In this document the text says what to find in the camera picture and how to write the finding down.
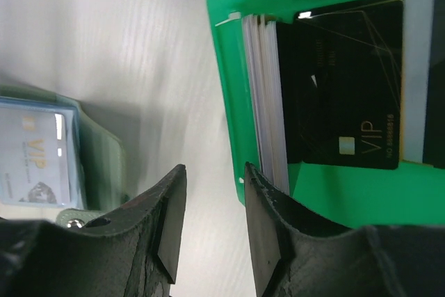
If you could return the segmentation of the stack of cards in bin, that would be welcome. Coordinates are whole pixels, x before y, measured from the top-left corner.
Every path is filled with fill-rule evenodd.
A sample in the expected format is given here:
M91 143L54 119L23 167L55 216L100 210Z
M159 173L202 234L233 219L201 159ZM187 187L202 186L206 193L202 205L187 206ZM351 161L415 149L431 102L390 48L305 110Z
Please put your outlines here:
M291 193L289 166L314 164L299 156L294 26L298 14L313 9L296 12L290 22L267 14L242 20L261 171L285 193ZM404 0L400 107L399 165L444 171L444 0Z

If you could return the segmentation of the silver VIP card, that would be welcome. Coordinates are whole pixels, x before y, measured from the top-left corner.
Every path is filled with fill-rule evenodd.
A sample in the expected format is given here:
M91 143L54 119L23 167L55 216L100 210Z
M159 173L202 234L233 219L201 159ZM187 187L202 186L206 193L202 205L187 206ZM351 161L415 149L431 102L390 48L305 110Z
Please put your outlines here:
M1 200L66 207L78 201L76 111L1 104Z

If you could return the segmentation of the green plastic card bin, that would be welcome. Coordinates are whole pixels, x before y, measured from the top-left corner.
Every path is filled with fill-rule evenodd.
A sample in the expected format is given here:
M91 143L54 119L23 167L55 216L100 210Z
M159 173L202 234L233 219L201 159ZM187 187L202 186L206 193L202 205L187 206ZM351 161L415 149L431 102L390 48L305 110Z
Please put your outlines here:
M270 13L291 19L298 10L349 0L207 0L227 116L236 191L244 196L244 165L259 163L241 21L232 13ZM289 166L293 201L348 227L444 223L444 171L402 163L371 170Z

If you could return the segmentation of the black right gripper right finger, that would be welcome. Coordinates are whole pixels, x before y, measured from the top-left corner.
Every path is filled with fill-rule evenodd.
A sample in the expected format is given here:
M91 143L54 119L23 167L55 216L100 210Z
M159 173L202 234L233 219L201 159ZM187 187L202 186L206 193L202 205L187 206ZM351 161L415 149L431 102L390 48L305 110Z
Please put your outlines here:
M308 209L245 165L258 296L443 296L444 227L350 229Z

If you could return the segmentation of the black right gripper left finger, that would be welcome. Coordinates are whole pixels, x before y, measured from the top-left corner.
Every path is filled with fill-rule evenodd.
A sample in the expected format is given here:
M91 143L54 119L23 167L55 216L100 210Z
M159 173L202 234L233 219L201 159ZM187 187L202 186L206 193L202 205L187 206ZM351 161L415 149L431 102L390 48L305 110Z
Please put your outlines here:
M168 296L175 283L187 176L156 185L83 227L1 221L2 296Z

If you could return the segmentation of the sage green leather card holder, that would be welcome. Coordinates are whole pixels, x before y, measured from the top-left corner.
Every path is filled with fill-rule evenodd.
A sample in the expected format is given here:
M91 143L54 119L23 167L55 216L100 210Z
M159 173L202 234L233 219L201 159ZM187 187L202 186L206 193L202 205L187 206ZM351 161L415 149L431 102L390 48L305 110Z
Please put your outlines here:
M1 85L2 97L75 106L80 121L80 162L85 177L84 209L45 208L1 204L1 217L49 219L63 227L81 227L126 202L127 171L122 141L97 124L75 99L39 88Z

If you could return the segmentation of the black VIP card gold print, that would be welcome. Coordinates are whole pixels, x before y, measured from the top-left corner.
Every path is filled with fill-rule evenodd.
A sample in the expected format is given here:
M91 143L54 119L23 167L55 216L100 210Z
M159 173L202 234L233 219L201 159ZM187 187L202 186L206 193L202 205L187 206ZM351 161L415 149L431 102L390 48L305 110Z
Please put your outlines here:
M296 108L305 163L399 165L404 0L300 13Z

